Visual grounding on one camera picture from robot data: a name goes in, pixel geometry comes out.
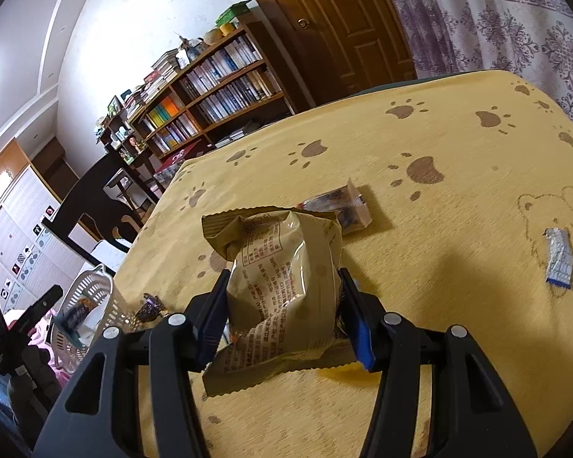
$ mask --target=ceiling light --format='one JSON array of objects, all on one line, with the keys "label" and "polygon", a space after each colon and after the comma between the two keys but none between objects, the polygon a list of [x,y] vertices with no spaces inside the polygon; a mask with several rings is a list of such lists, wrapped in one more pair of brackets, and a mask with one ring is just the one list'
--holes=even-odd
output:
[{"label": "ceiling light", "polygon": [[10,186],[12,181],[13,178],[8,172],[4,171],[2,172],[2,174],[0,174],[0,197],[4,194],[4,191],[6,191],[6,189]]}]

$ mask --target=green box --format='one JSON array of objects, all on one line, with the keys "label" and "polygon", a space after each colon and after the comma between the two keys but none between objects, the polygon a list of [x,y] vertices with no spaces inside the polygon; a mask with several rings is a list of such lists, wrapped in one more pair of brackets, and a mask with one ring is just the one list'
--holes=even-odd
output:
[{"label": "green box", "polygon": [[220,27],[223,24],[226,24],[227,22],[231,21],[232,19],[234,19],[238,15],[242,15],[242,14],[245,14],[246,12],[250,12],[251,9],[248,8],[246,6],[246,4],[248,2],[251,2],[251,1],[252,0],[246,0],[245,2],[234,3],[232,6],[230,6],[227,10],[225,10],[223,13],[221,13],[221,15],[218,19],[216,19],[217,27]]}]

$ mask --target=wooden door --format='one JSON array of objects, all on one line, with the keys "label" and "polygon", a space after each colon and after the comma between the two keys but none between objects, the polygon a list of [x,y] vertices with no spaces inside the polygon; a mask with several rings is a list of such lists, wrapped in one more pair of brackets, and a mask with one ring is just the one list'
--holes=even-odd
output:
[{"label": "wooden door", "polygon": [[416,77],[390,0],[257,0],[317,104]]}]

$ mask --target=black chair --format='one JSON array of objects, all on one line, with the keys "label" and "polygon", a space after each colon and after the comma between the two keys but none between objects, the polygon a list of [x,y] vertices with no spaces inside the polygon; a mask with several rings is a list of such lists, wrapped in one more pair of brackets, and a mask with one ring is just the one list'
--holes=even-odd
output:
[{"label": "black chair", "polygon": [[[132,243],[138,235],[132,221],[142,226],[142,220],[136,211],[123,202],[113,200],[104,192],[105,186],[120,170],[125,171],[127,177],[147,194],[149,200],[153,203],[159,202],[159,198],[143,184],[138,174],[130,169],[121,157],[115,157],[114,153],[109,152],[78,180],[56,211],[53,220],[43,218],[43,225],[53,235],[93,266],[98,266],[99,260],[69,237],[83,215],[88,215],[100,235],[124,253],[127,253],[129,248],[114,238],[113,231],[116,229],[123,239]],[[107,270],[114,275],[113,270],[108,267]]]}]

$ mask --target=yellow blanket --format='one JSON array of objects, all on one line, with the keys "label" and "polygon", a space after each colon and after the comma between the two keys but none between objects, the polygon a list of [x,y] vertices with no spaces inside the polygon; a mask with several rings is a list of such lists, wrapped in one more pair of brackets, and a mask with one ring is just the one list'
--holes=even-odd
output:
[{"label": "yellow blanket", "polygon": [[[540,456],[573,419],[573,289],[545,283],[547,227],[573,249],[573,123],[499,71],[381,91],[307,111],[186,163],[115,278],[139,307],[210,290],[224,261],[202,215],[288,207],[351,177],[373,215],[345,237],[361,289],[419,327],[463,324],[503,378]],[[358,456],[378,377],[348,366],[280,375],[220,397],[191,374],[213,457]],[[414,456],[428,434],[421,380]],[[146,451],[154,456],[148,393]]]}]

